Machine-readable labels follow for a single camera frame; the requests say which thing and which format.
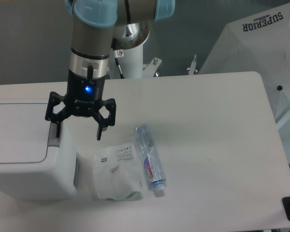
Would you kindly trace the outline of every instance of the floor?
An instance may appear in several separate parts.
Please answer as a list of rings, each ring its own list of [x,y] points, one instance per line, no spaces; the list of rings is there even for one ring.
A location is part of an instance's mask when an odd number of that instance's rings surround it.
[[[151,23],[144,63],[163,60],[163,76],[200,68],[226,23],[290,0],[177,0],[171,18]],[[64,0],[0,0],[0,85],[66,81],[72,20]]]

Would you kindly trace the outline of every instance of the gray machine lid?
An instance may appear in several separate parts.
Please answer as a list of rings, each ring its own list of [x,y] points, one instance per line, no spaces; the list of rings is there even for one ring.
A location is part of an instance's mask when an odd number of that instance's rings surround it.
[[[47,104],[0,103],[0,164],[38,163],[47,153]]]

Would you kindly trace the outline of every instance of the table surface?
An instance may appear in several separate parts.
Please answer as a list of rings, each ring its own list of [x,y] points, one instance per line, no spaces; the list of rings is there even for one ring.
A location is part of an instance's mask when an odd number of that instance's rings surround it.
[[[64,95],[66,83],[0,86],[0,99]],[[26,202],[0,192],[0,232],[201,231],[290,227],[281,199],[290,170],[261,77],[255,72],[109,80],[116,125],[96,141],[91,118],[68,118],[80,154],[78,194]],[[92,163],[101,148],[133,142],[148,123],[167,176],[164,196],[143,191],[125,201],[97,197]]]

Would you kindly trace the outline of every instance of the plastic bottle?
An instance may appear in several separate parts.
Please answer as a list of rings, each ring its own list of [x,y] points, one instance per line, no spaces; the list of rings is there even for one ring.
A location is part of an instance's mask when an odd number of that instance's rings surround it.
[[[138,126],[135,129],[134,136],[141,160],[144,162],[146,179],[149,186],[155,193],[164,191],[166,178],[149,126]]]

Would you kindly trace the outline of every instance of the bottle label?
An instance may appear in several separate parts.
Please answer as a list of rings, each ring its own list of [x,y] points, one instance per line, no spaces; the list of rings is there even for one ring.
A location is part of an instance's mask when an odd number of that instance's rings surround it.
[[[152,180],[154,178],[154,175],[153,175],[153,171],[151,169],[148,157],[144,160],[144,168],[145,168],[147,178],[149,180]]]

